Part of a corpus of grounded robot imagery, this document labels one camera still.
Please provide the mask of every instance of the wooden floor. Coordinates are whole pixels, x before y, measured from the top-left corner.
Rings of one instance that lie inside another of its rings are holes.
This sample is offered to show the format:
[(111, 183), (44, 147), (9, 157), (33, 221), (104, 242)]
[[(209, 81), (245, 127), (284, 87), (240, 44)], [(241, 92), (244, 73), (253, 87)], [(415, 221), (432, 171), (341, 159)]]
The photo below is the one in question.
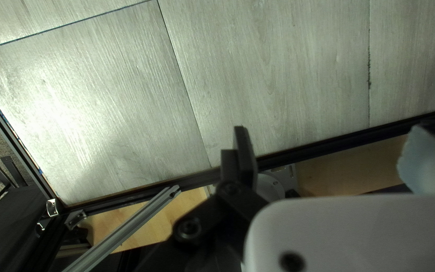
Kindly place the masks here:
[(0, 0), (0, 110), (85, 201), (434, 111), (435, 0)]

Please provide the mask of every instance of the metal bracket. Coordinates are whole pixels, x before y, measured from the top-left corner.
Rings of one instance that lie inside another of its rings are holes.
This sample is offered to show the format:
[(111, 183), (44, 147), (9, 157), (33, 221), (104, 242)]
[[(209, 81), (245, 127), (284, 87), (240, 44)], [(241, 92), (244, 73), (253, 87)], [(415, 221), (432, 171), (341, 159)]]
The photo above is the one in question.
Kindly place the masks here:
[(76, 225), (78, 225), (85, 218), (87, 218), (87, 214), (83, 210), (71, 212), (68, 215), (67, 219), (65, 220), (65, 226), (67, 226), (69, 230), (72, 230)]
[(46, 201), (46, 212), (48, 213), (48, 216), (58, 216), (59, 211), (61, 211), (61, 203), (58, 199), (52, 198)]
[(89, 272), (100, 261), (107, 257), (114, 249), (129, 238), (136, 230), (149, 221), (157, 212), (181, 193), (178, 185), (166, 187), (153, 199), (138, 210), (134, 215), (118, 226), (112, 233), (103, 238), (98, 244), (83, 253), (71, 263), (63, 272)]

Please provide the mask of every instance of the panel seam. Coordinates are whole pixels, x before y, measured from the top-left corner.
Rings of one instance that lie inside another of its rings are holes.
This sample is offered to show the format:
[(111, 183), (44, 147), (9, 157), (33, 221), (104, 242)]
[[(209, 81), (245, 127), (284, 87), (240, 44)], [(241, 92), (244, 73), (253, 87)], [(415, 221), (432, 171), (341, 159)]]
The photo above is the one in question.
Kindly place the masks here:
[(197, 122), (196, 111), (194, 110), (194, 106), (192, 105), (192, 102), (190, 101), (188, 88), (186, 86), (186, 82), (184, 81), (184, 77), (182, 76), (181, 65), (179, 64), (179, 60), (177, 59), (177, 55), (175, 54), (174, 44), (172, 43), (171, 35), (169, 34), (169, 29), (167, 28), (167, 24), (166, 24), (165, 19), (164, 19), (164, 14), (162, 14), (162, 9), (160, 8), (159, 0), (156, 0), (156, 1), (157, 1), (157, 5), (159, 7), (160, 16), (162, 17), (162, 21), (164, 22), (164, 27), (165, 27), (165, 31), (167, 33), (167, 37), (169, 38), (169, 42), (171, 43), (171, 48), (172, 48), (172, 53), (174, 54), (175, 63), (177, 63), (177, 68), (179, 69), (179, 74), (180, 74), (181, 79), (182, 79), (182, 84), (184, 85), (184, 89), (186, 90), (186, 95), (187, 95), (188, 100), (189, 100), (190, 108), (192, 109), (192, 114), (194, 115), (194, 120), (196, 122), (197, 130), (199, 131), (199, 136), (201, 137), (202, 147), (204, 147), (204, 151), (206, 152), (207, 162), (209, 163), (209, 167), (212, 167), (211, 160), (209, 159), (209, 154), (208, 154), (207, 149), (206, 149), (206, 144), (204, 144), (204, 138), (202, 138), (201, 127), (199, 126), (199, 123)]
[(106, 12), (104, 12), (104, 13), (100, 13), (100, 14), (97, 14), (97, 15), (93, 15), (93, 16), (90, 16), (90, 17), (88, 17), (88, 18), (84, 18), (84, 19), (81, 19), (81, 20), (78, 20), (78, 21), (75, 21), (75, 22), (71, 22), (71, 23), (68, 23), (68, 24), (64, 24), (64, 25), (61, 25), (61, 26), (57, 26), (57, 27), (54, 27), (54, 28), (50, 28), (50, 29), (47, 29), (47, 30), (43, 30), (43, 31), (40, 31), (40, 32), (37, 32), (37, 33), (34, 33), (34, 34), (30, 34), (30, 35), (27, 35), (27, 36), (24, 36), (24, 37), (21, 37), (21, 38), (17, 38), (17, 39), (14, 39), (14, 40), (10, 40), (10, 41), (7, 41), (7, 42), (3, 42), (3, 43), (0, 44), (0, 46), (7, 45), (7, 44), (10, 44), (10, 43), (13, 43), (13, 42), (19, 41), (19, 40), (23, 40), (23, 39), (26, 39), (26, 38), (29, 38), (29, 37), (36, 36), (36, 35), (38, 35), (38, 34), (43, 34), (43, 33), (46, 33), (46, 32), (48, 32), (48, 31), (52, 31), (52, 30), (55, 30), (55, 29), (58, 29), (58, 28), (63, 28), (63, 27), (66, 27), (66, 26), (69, 26), (69, 25), (72, 25), (72, 24), (76, 24), (76, 23), (79, 23), (79, 22), (82, 22), (82, 21), (86, 21), (86, 20), (89, 20), (89, 19), (93, 19), (93, 18), (98, 17), (98, 16), (102, 16), (102, 15), (105, 15), (105, 14), (108, 14), (108, 13), (112, 13), (112, 12), (115, 12), (115, 11), (123, 10), (123, 9), (129, 8), (129, 7), (133, 7), (133, 6), (136, 6), (136, 5), (138, 5), (138, 4), (142, 4), (142, 3), (146, 3), (146, 2), (150, 2), (150, 1), (153, 1), (153, 0), (144, 0), (144, 1), (142, 1), (142, 2), (138, 2), (138, 3), (135, 3), (135, 4), (131, 4), (131, 5), (128, 5), (128, 6), (125, 6), (125, 7), (121, 7), (121, 8), (118, 8), (118, 9), (114, 9), (114, 10), (106, 11)]

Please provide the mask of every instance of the wooden board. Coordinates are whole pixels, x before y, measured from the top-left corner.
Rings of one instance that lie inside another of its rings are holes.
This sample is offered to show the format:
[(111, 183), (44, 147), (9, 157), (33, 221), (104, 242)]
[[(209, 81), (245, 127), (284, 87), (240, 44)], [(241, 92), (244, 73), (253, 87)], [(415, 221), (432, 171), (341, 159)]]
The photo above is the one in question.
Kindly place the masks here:
[(66, 204), (210, 167), (155, 0), (0, 46), (0, 109)]
[(370, 2), (370, 123), (435, 111), (435, 0)]
[(0, 44), (142, 0), (0, 0)]
[(402, 184), (397, 159), (407, 135), (296, 164), (301, 196), (359, 195)]
[[(174, 222), (206, 199), (207, 196), (203, 187), (182, 192), (125, 240), (113, 253), (167, 240), (172, 233)], [(89, 216), (79, 226), (88, 229), (88, 240), (94, 245), (131, 217), (145, 203)]]
[(257, 155), (368, 126), (368, 2), (160, 0), (209, 155)]

